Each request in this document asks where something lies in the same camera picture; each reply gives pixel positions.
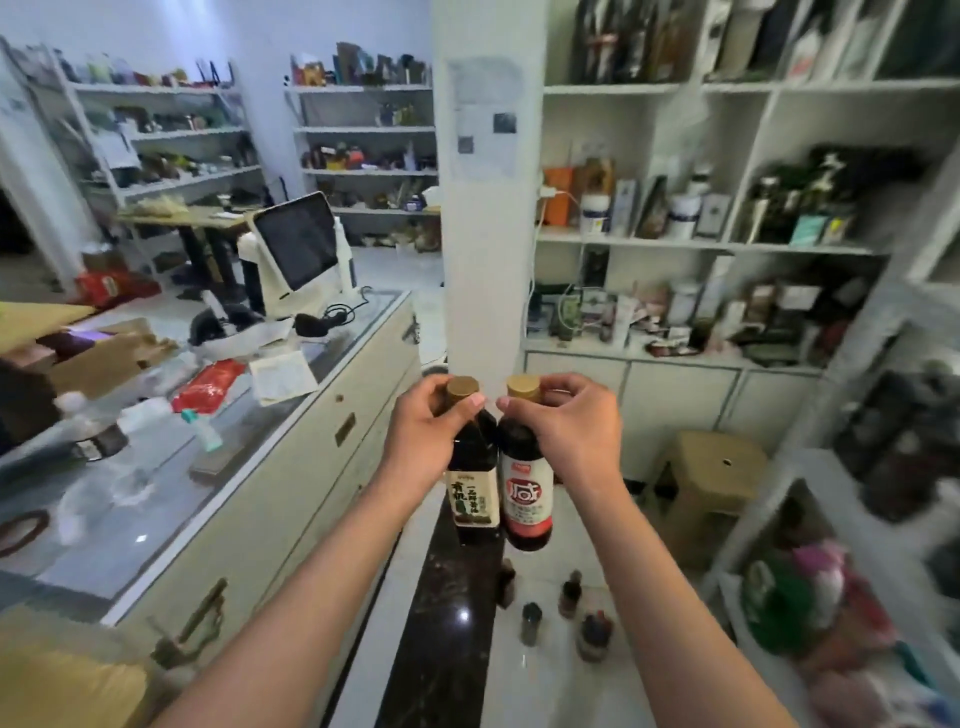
paper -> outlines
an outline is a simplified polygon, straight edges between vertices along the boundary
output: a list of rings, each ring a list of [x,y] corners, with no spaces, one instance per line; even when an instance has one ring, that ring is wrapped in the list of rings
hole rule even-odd
[[[119,132],[97,132],[93,135],[93,146],[110,169],[140,167],[140,157],[133,145]]]
[[[303,352],[288,352],[250,363],[253,393],[264,407],[317,389]]]
[[[453,176],[478,182],[512,179],[523,71],[503,57],[448,61],[448,67],[456,122]]]

black screen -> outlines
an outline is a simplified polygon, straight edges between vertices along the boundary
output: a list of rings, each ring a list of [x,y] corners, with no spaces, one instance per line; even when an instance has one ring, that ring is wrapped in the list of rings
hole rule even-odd
[[[323,194],[271,207],[254,221],[291,290],[301,289],[337,264],[333,213]]]

drawer handle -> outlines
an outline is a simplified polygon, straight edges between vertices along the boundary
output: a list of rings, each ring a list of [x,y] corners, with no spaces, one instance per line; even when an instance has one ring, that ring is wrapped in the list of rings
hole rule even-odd
[[[190,619],[187,620],[176,639],[167,635],[155,619],[147,618],[148,623],[161,635],[151,655],[158,665],[164,669],[172,669],[194,663],[204,648],[220,637],[220,630],[224,624],[224,605],[227,602],[224,596],[226,589],[227,580],[221,577],[190,615]],[[187,646],[186,643],[204,623],[204,631],[196,644],[192,647]]]
[[[333,439],[337,442],[337,447],[340,447],[344,443],[344,440],[347,439],[347,436],[356,424],[357,416],[353,412],[350,412],[344,420],[344,423],[340,425],[340,429],[337,430],[337,434],[333,436]]]

computer monitor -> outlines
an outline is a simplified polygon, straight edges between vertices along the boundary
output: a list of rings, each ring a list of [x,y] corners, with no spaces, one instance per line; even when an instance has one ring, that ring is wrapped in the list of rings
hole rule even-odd
[[[323,192],[251,213],[248,224],[237,248],[257,266],[266,315],[319,315],[341,292],[334,217]]]

beige stool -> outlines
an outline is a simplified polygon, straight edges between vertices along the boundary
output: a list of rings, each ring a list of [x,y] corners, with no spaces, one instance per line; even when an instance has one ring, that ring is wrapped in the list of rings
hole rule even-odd
[[[756,496],[766,466],[751,440],[681,430],[660,455],[640,508],[681,567],[705,570]]]

